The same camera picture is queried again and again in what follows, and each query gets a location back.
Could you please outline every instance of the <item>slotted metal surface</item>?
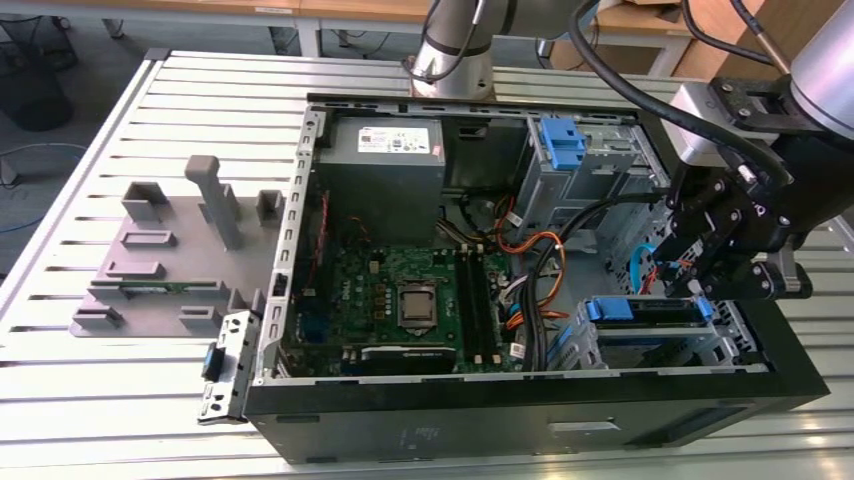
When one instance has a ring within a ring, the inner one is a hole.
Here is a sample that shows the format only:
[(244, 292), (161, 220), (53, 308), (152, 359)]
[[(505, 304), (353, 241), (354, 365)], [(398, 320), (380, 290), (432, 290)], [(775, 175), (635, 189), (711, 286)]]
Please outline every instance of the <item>slotted metal surface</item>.
[[(632, 81), (663, 100), (679, 85)], [(500, 68), (495, 85), (500, 101), (625, 105), (589, 74)], [(854, 447), (854, 256), (832, 222), (797, 252), (816, 295), (780, 302), (832, 394), (687, 447), (289, 466), (252, 426), (196, 426), (205, 341), (76, 339), (65, 329), (118, 229), (128, 183), (154, 180), (166, 195), (193, 194), (184, 161), (210, 154), (236, 195), (286, 191), (309, 91), (408, 94), (388, 62), (173, 52), (142, 64), (0, 290), (0, 467), (13, 468), (3, 478), (851, 476), (843, 449)]]

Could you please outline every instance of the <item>ram slot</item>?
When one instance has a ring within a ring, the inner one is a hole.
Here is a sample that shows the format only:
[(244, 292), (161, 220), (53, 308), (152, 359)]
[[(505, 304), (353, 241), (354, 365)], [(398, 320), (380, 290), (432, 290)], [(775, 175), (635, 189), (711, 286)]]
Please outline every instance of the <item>ram slot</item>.
[(469, 289), (468, 264), (469, 252), (456, 252), (456, 305), (458, 323), (462, 327), (462, 353), (467, 362), (480, 363), (480, 345), (477, 340), (477, 324), (473, 315), (473, 303)]
[(468, 280), (471, 282), (471, 300), (473, 304), (473, 314), (477, 326), (477, 343), (480, 345), (480, 356), (484, 363), (500, 363), (497, 345), (495, 342), (495, 327), (492, 322), (489, 287), (483, 267), (483, 255), (476, 253), (468, 262)]

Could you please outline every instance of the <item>cpu socket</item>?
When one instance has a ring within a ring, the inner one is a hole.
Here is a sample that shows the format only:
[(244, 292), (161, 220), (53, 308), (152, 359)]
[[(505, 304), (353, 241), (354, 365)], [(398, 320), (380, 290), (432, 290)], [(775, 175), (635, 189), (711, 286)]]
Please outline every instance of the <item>cpu socket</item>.
[(421, 336), (437, 324), (436, 286), (432, 283), (397, 284), (397, 327)]

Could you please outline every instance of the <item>open computer tower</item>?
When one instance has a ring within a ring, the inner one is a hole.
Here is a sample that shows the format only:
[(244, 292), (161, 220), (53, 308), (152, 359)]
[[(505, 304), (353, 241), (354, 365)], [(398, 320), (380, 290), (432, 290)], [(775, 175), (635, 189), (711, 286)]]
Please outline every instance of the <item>open computer tower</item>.
[(313, 96), (294, 162), (265, 307), (224, 319), (200, 414), (250, 421), (289, 462), (679, 446), (827, 393), (773, 302), (647, 282), (663, 202), (567, 241), (568, 318), (545, 320), (545, 368), (524, 365), (531, 257), (484, 238), (665, 189), (679, 160), (643, 112)]

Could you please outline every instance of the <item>white label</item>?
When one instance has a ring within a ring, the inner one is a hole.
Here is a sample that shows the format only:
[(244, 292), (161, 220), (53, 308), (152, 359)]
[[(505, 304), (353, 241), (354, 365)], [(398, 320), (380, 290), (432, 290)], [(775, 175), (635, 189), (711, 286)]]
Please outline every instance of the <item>white label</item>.
[(429, 154), (425, 128), (364, 127), (358, 130), (358, 153)]
[(521, 225), (521, 217), (512, 212), (507, 213), (507, 221), (516, 227)]
[(293, 10), (289, 8), (254, 7), (257, 13), (277, 13), (278, 15), (290, 15)]
[(524, 345), (521, 345), (520, 343), (511, 343), (509, 356), (524, 360)]

